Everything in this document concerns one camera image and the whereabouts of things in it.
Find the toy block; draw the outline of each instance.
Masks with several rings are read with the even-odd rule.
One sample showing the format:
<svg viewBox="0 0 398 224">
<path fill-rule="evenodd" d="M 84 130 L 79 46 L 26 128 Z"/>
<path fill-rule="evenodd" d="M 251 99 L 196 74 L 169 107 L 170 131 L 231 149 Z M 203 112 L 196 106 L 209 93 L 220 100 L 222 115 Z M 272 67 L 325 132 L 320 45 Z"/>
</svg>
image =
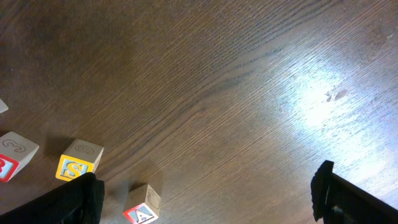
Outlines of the toy block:
<svg viewBox="0 0 398 224">
<path fill-rule="evenodd" d="M 55 177 L 70 181 L 87 172 L 94 173 L 100 163 L 104 147 L 76 139 L 61 155 Z"/>
<path fill-rule="evenodd" d="M 147 224 L 159 218 L 160 197 L 146 184 L 129 193 L 123 215 L 133 224 Z"/>
<path fill-rule="evenodd" d="M 0 99 L 0 113 L 5 112 L 8 110 L 8 106 Z"/>
<path fill-rule="evenodd" d="M 8 182 L 28 164 L 39 145 L 9 132 L 0 138 L 0 181 Z"/>
</svg>

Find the dark wooden surface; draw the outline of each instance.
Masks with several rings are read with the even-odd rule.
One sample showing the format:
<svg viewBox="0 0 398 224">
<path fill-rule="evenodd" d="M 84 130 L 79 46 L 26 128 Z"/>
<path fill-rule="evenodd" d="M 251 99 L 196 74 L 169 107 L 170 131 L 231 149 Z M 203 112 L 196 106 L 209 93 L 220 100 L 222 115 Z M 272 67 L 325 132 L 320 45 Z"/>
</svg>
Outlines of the dark wooden surface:
<svg viewBox="0 0 398 224">
<path fill-rule="evenodd" d="M 2 134 L 40 145 L 0 213 L 73 138 L 106 148 L 102 223 L 144 182 L 156 223 L 315 223 L 325 159 L 398 208 L 396 0 L 2 0 L 0 78 Z"/>
</svg>

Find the carved design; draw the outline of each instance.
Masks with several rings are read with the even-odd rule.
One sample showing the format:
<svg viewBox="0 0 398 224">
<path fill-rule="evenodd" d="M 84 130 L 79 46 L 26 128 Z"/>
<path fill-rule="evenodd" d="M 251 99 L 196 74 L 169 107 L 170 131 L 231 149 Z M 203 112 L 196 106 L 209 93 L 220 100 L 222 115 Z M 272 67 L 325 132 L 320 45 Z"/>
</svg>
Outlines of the carved design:
<svg viewBox="0 0 398 224">
<path fill-rule="evenodd" d="M 15 148 L 14 151 L 16 151 L 16 152 L 24 152 L 26 150 L 25 146 L 18 144 L 15 141 L 10 140 L 10 139 L 4 140 L 2 142 L 2 145 L 5 147 L 13 146 Z"/>
<path fill-rule="evenodd" d="M 156 195 L 156 193 L 152 189 L 149 189 L 147 198 L 150 205 L 152 205 L 156 209 L 159 209 L 160 198 Z"/>
<path fill-rule="evenodd" d="M 86 152 L 86 154 L 94 153 L 94 149 L 92 149 L 88 146 L 79 145 L 79 146 L 76 146 L 75 149 L 76 149 L 76 151 L 79 151 L 79 152 Z"/>
</svg>

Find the engraved block face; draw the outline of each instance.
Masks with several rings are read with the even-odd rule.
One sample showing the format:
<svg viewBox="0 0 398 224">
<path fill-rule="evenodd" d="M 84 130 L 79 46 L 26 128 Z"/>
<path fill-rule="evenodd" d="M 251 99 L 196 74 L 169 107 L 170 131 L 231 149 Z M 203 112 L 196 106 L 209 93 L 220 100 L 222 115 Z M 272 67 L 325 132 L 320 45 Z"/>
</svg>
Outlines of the engraved block face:
<svg viewBox="0 0 398 224">
<path fill-rule="evenodd" d="M 70 181 L 87 172 L 94 172 L 100 162 L 103 147 L 76 139 L 61 155 L 55 177 Z"/>
<path fill-rule="evenodd" d="M 123 214 L 133 224 L 146 224 L 158 219 L 158 216 L 145 203 L 127 210 Z"/>
<path fill-rule="evenodd" d="M 62 155 L 56 178 L 70 181 L 87 172 L 93 171 L 93 164 L 74 157 Z"/>
<path fill-rule="evenodd" d="M 15 173 L 19 162 L 0 154 L 0 181 L 7 182 Z"/>
<path fill-rule="evenodd" d="M 0 138 L 0 181 L 8 182 L 29 163 L 39 146 L 9 132 Z"/>
</svg>

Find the black plastic part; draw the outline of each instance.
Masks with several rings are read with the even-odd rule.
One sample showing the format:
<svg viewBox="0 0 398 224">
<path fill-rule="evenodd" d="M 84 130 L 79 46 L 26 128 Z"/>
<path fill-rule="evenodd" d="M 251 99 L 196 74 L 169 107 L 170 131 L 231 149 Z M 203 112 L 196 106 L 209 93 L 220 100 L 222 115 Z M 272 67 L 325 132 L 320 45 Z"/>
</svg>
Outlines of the black plastic part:
<svg viewBox="0 0 398 224">
<path fill-rule="evenodd" d="M 325 161 L 311 181 L 313 215 L 325 224 L 397 224 L 398 211 L 333 172 Z"/>
<path fill-rule="evenodd" d="M 104 182 L 89 172 L 1 215 L 0 223 L 98 224 L 104 193 Z"/>
<path fill-rule="evenodd" d="M 328 193 L 334 162 L 325 161 L 311 181 L 313 217 L 315 221 L 324 216 L 326 195 Z"/>
</svg>

